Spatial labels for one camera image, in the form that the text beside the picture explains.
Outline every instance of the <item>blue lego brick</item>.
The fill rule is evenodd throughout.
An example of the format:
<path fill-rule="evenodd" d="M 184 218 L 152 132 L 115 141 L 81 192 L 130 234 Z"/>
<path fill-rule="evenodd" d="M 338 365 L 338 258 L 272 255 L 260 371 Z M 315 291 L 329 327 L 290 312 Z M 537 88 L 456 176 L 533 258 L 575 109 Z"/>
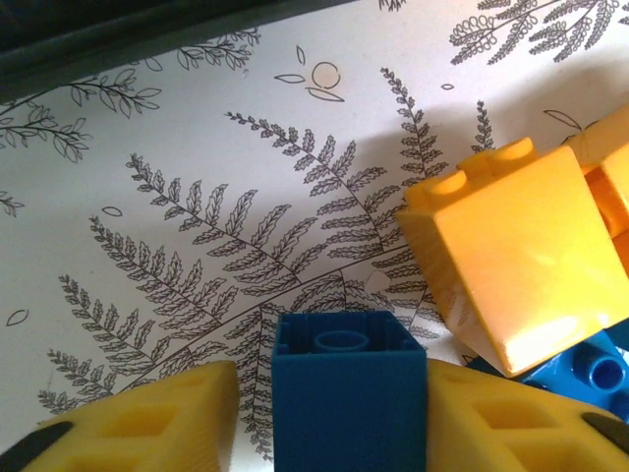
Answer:
<path fill-rule="evenodd" d="M 611 341 L 620 349 L 629 351 L 629 318 L 605 330 Z"/>
<path fill-rule="evenodd" d="M 502 377 L 480 357 L 467 367 Z M 629 424 L 629 366 L 605 331 L 566 349 L 513 381 L 596 405 Z"/>
<path fill-rule="evenodd" d="M 426 352 L 389 312 L 283 315 L 275 472 L 422 472 Z"/>

